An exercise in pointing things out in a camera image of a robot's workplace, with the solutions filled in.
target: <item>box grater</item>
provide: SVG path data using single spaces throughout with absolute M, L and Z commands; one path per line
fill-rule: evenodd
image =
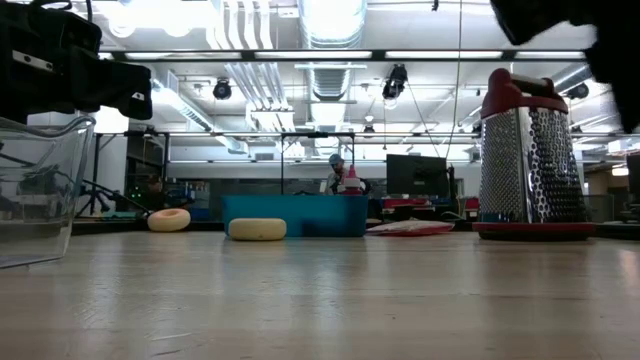
M 498 69 L 489 78 L 481 115 L 482 178 L 474 224 L 480 236 L 588 236 L 593 225 L 587 223 L 567 106 L 553 82 Z

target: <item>red bag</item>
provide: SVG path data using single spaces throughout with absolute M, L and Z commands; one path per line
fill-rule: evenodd
M 455 225 L 440 221 L 407 220 L 379 225 L 367 230 L 368 235 L 378 236 L 428 236 L 445 233 Z

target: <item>person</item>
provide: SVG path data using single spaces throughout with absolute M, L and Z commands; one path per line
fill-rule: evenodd
M 142 194 L 141 205 L 151 211 L 167 208 L 167 196 L 163 191 L 162 179 L 158 175 L 150 175 L 147 179 L 147 191 Z
M 344 159 L 338 154 L 333 154 L 329 157 L 329 165 L 333 171 L 329 174 L 324 193 L 325 195 L 335 195 L 341 190 L 339 187 L 342 186 L 342 177 L 344 176 Z
M 329 157 L 329 165 L 331 165 L 333 172 L 329 174 L 329 178 L 327 179 L 327 187 L 325 188 L 324 193 L 325 195 L 336 195 L 345 190 L 344 185 L 342 184 L 342 179 L 346 176 L 344 159 L 338 154 L 333 154 L 331 155 L 331 157 Z M 371 184 L 366 179 L 359 179 L 365 185 L 362 194 L 369 194 L 369 192 L 371 191 Z

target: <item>table surface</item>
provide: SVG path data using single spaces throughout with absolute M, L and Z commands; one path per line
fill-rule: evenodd
M 638 359 L 640 243 L 73 237 L 0 271 L 0 358 Z

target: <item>cap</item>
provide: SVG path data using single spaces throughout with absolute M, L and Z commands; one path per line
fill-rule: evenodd
M 333 165 L 338 165 L 339 163 L 343 163 L 343 162 L 344 162 L 344 159 L 342 159 L 340 157 L 340 155 L 338 155 L 338 154 L 333 154 L 329 158 L 329 164 L 332 165 L 332 166 Z

